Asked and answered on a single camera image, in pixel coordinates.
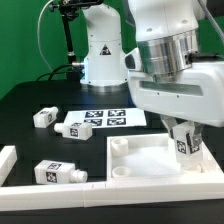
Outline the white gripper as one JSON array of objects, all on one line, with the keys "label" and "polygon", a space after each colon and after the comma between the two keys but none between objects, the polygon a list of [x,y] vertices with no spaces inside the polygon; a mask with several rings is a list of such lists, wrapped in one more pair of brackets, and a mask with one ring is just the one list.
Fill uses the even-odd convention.
[{"label": "white gripper", "polygon": [[173,82],[155,82],[144,73],[137,48],[125,56],[124,63],[133,103],[139,109],[166,115],[161,121],[170,138],[174,138],[175,118],[189,120],[186,139],[191,147],[202,143],[202,124],[224,127],[224,62],[193,63],[178,72]]}]

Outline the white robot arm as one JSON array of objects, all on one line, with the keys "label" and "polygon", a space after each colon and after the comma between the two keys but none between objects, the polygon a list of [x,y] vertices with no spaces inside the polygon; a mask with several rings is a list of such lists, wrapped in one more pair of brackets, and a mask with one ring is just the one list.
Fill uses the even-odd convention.
[{"label": "white robot arm", "polygon": [[161,116],[178,142],[201,144],[205,124],[224,127],[224,62],[199,52],[197,19],[206,0],[127,0],[137,47],[120,46],[120,18],[105,4],[83,11],[89,52],[81,84],[129,86],[134,104]]}]

